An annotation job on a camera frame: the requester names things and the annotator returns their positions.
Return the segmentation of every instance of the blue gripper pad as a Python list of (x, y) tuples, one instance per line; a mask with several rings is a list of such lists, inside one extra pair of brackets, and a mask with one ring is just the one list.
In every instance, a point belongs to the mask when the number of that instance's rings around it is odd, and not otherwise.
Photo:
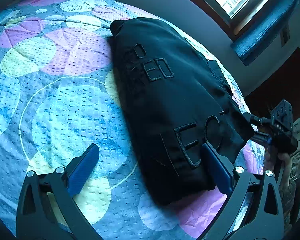
[(210, 143), (202, 144), (201, 159), (206, 163), (209, 174), (219, 191), (227, 196), (233, 192), (232, 170), (234, 166), (228, 158), (219, 155)]
[(99, 147), (91, 144), (82, 154), (81, 160), (69, 176), (67, 190), (70, 197), (80, 193), (98, 160)]

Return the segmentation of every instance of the white wall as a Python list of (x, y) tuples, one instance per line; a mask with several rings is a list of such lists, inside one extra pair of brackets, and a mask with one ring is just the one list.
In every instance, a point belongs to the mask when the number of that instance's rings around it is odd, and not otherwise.
[[(12, 0), (1, 0), (1, 5)], [(290, 20), (291, 39), (281, 49), (280, 37), (250, 66), (246, 67), (232, 51), (232, 41), (221, 28), (189, 0), (118, 0), (162, 17), (212, 52), (232, 74), (244, 95), (266, 80), (300, 46), (300, 6)]]

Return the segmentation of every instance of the polka dot bedsheet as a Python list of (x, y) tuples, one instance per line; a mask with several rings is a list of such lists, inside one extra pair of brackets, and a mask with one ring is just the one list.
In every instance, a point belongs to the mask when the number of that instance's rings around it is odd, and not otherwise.
[[(12, 233), (26, 172), (66, 166), (91, 143), (99, 146), (100, 159), (74, 199), (104, 240), (194, 239), (224, 203), (226, 196), (217, 188), (166, 207), (156, 206), (147, 192), (107, 42), (112, 21), (134, 17), (161, 19), (113, 0), (24, 0), (0, 12), (0, 217)], [(167, 23), (208, 60), (217, 60)], [(217, 62), (233, 100), (242, 112), (249, 111), (236, 82)], [(263, 154), (263, 147), (249, 141), (236, 164), (262, 173)], [(49, 198), (67, 230), (54, 196)]]

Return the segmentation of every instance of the folded black clothing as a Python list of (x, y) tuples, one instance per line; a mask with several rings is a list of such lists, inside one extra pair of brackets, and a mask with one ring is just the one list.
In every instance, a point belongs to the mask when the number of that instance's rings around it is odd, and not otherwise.
[(234, 163), (253, 135), (217, 62), (161, 20), (114, 21), (110, 29), (125, 118), (153, 199), (168, 204), (214, 189), (201, 145)]

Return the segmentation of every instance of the window frame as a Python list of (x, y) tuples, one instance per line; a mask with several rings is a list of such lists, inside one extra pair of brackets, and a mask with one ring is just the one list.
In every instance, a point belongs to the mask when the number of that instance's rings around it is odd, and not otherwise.
[(256, 21), (258, 16), (275, 0), (247, 0), (230, 17), (216, 0), (191, 0), (206, 12), (229, 36), (232, 41), (238, 39)]

